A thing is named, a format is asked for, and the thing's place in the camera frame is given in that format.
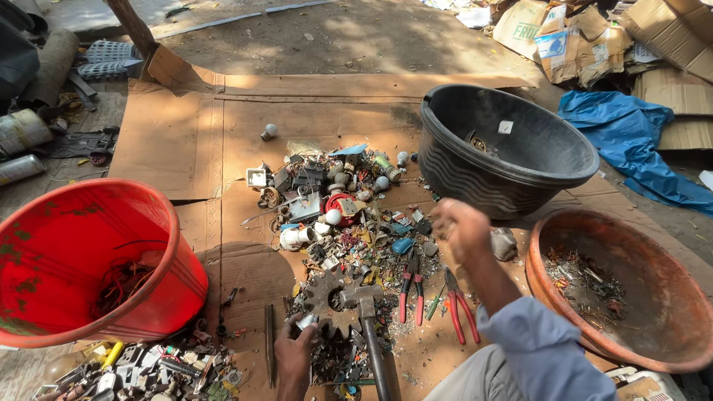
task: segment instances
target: pliers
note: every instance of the pliers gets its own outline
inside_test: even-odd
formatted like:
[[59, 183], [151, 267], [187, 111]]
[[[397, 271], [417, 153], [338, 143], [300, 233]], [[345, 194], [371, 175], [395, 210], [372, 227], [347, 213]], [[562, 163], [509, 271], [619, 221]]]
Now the pliers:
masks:
[[446, 284], [448, 286], [448, 299], [451, 301], [451, 318], [453, 319], [453, 326], [456, 328], [456, 334], [458, 335], [458, 341], [461, 345], [466, 343], [466, 336], [463, 335], [463, 328], [461, 327], [461, 320], [458, 318], [458, 303], [461, 304], [463, 309], [466, 310], [466, 316], [468, 317], [468, 324], [471, 325], [471, 332], [473, 333], [473, 339], [476, 344], [481, 343], [481, 336], [478, 334], [478, 327], [476, 326], [476, 319], [473, 316], [473, 311], [468, 307], [466, 303], [466, 297], [463, 295], [463, 291], [458, 287], [458, 282], [456, 278], [451, 273], [451, 269], [446, 268]]
[[411, 281], [416, 282], [416, 293], [419, 294], [418, 305], [416, 306], [416, 325], [420, 326], [424, 321], [424, 278], [419, 274], [421, 261], [419, 254], [416, 252], [416, 247], [411, 249], [409, 253], [409, 262], [404, 266], [404, 284], [401, 286], [401, 294], [399, 298], [399, 309], [401, 311], [401, 323], [406, 322], [406, 297], [411, 289]]

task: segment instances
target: red bucket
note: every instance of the red bucket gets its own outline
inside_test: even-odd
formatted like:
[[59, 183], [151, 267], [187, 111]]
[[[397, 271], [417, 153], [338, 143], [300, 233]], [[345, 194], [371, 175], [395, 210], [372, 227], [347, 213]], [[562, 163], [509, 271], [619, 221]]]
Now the red bucket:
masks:
[[[0, 223], [0, 344], [166, 338], [205, 304], [208, 279], [180, 234], [170, 201], [146, 184], [117, 178], [47, 193]], [[164, 251], [126, 302], [99, 319], [92, 308], [119, 258]]]

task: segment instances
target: terracotta bowl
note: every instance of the terracotta bowl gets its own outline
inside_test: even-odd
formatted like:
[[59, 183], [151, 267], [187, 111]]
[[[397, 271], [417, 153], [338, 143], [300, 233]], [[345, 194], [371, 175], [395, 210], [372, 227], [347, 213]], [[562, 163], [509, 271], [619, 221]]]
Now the terracotta bowl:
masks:
[[[543, 259], [559, 244], [594, 258], [626, 291], [627, 316], [609, 324], [610, 333], [594, 328], [572, 307], [606, 308], [592, 290], [581, 288], [581, 299], [567, 300], [552, 284]], [[525, 271], [534, 296], [577, 325], [582, 345], [593, 352], [669, 373], [697, 372], [713, 361], [713, 307], [707, 297], [678, 260], [620, 220], [583, 209], [548, 214], [532, 232]]]

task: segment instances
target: wooden pole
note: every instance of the wooden pole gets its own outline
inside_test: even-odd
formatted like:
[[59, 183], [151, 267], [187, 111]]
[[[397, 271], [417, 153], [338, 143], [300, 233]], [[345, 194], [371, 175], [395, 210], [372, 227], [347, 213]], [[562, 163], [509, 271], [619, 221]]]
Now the wooden pole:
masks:
[[143, 59], [148, 63], [158, 44], [153, 40], [151, 30], [136, 15], [129, 0], [107, 0], [109, 8], [124, 27], [131, 40], [138, 48]]

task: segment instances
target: rusty gear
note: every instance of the rusty gear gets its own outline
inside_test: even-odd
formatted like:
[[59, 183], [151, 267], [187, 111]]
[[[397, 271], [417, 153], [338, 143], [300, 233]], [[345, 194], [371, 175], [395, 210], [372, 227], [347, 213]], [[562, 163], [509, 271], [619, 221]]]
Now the rusty gear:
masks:
[[357, 309], [335, 310], [329, 305], [329, 298], [337, 291], [359, 287], [362, 281], [364, 281], [363, 277], [352, 279], [345, 276], [338, 266], [336, 274], [325, 270], [324, 277], [315, 276], [313, 283], [306, 288], [307, 299], [304, 305], [319, 317], [317, 325], [323, 333], [327, 333], [328, 338], [334, 337], [337, 331], [343, 338], [349, 338], [349, 327], [361, 332]]

